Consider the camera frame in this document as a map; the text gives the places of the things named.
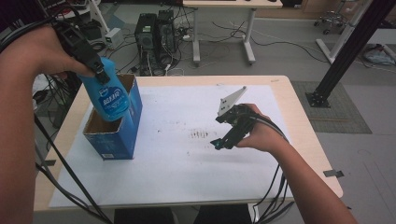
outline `floor mat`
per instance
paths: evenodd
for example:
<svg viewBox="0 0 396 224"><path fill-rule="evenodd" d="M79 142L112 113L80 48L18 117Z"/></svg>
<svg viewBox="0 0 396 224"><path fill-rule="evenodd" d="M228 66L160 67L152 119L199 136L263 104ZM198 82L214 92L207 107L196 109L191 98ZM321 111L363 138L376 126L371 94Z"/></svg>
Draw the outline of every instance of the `floor mat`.
<svg viewBox="0 0 396 224"><path fill-rule="evenodd" d="M291 82L315 132L372 133L341 83L335 86L328 98L330 107L311 107L305 93L313 92L318 84L319 82Z"/></svg>

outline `desk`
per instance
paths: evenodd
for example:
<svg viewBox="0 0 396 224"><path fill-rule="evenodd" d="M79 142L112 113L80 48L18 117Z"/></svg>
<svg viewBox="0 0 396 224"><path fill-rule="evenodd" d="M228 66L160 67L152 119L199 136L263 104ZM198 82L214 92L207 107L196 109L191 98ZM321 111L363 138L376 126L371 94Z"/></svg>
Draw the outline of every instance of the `desk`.
<svg viewBox="0 0 396 224"><path fill-rule="evenodd" d="M309 120L297 99L297 96L289 80L283 76L234 76L234 77L138 77L138 85L141 87L162 86L198 86L198 85L268 85L272 88L277 105L281 111L283 120L289 130L290 138L298 152L315 172L328 184L328 186L341 197L343 191L336 177L325 177L323 171L331 170L326 155L309 123ZM90 100L82 88L72 104L64 125L58 133L55 144L66 155L74 142L78 127L89 107ZM56 160L53 150L47 160ZM57 178L62 165L57 161L52 169ZM54 187L42 174L36 178L35 188L35 211L54 210L50 208L50 200ZM255 203L259 200L250 199L244 203Z"/></svg>
<svg viewBox="0 0 396 224"><path fill-rule="evenodd" d="M234 12L232 9L242 8L245 11L248 11L248 25L247 25L247 33L244 37L243 43L247 53L247 58L250 64L255 63L256 59L253 54L253 50L250 46L250 35L251 30L253 28L254 16L256 14L257 8L281 8L282 3L280 0L276 2L270 2L268 0L235 0L235 1L191 1L184 0L183 5L185 7L193 7L194 8L194 31L193 31L193 40L192 40L192 50L193 50L193 61L195 63L199 63L201 61L200 51L199 51L199 40L198 40L198 21L201 21L202 18L198 15L198 8L212 8L213 10L209 12L209 14L216 15L216 20L222 17L222 14L232 14L236 16L239 12Z"/></svg>

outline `cardboard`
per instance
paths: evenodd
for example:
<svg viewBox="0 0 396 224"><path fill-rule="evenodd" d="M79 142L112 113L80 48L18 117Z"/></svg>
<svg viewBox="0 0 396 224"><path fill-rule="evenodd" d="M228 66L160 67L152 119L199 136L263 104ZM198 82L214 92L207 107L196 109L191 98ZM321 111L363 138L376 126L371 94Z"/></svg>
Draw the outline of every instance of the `cardboard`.
<svg viewBox="0 0 396 224"><path fill-rule="evenodd" d="M108 122L92 109L83 134L103 160L131 160L142 112L142 100L134 75L120 75L119 80L127 90L131 105L129 113Z"/></svg>

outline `blue bottle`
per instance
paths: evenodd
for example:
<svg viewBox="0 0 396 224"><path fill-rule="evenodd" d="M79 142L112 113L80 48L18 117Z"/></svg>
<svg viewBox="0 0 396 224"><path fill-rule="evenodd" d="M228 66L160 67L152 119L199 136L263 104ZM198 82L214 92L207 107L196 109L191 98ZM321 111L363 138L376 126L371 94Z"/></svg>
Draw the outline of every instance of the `blue bottle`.
<svg viewBox="0 0 396 224"><path fill-rule="evenodd" d="M96 77L78 76L84 83L96 111L106 121L122 118L128 111L130 101L128 93L116 76L115 64L107 58L101 58L104 70L110 80L102 84Z"/></svg>

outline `black metal pole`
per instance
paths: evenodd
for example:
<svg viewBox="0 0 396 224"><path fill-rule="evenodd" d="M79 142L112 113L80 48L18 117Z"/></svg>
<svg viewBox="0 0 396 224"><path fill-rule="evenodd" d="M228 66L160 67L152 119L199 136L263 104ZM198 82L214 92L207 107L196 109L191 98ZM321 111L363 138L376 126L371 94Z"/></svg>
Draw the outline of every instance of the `black metal pole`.
<svg viewBox="0 0 396 224"><path fill-rule="evenodd" d="M395 4L396 0L373 0L372 4L361 17L354 32L336 56L325 77L313 93L306 94L311 106L321 107L327 103L332 90Z"/></svg>

